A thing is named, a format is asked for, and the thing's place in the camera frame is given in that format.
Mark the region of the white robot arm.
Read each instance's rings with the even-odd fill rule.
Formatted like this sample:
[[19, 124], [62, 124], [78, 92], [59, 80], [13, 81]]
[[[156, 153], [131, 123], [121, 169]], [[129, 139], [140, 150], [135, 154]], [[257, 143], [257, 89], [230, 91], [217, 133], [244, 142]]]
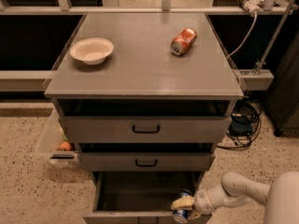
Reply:
[[289, 171], [271, 185], [250, 180], [239, 173], [228, 172], [220, 184], [198, 189], [195, 194], [181, 195], [171, 209], [186, 210], [185, 222], [211, 215], [218, 208], [236, 208], [250, 200], [265, 207], [263, 224], [299, 224], [299, 172]]

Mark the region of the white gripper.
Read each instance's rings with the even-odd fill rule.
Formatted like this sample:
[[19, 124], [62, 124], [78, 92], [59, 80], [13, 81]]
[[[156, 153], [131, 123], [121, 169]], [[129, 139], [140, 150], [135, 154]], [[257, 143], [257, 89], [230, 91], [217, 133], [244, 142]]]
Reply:
[[199, 189], [194, 196], [183, 196], [171, 203], [172, 210], [192, 210], [189, 212], [188, 220], [197, 219], [202, 215], [211, 215], [216, 211], [210, 201], [207, 190]]

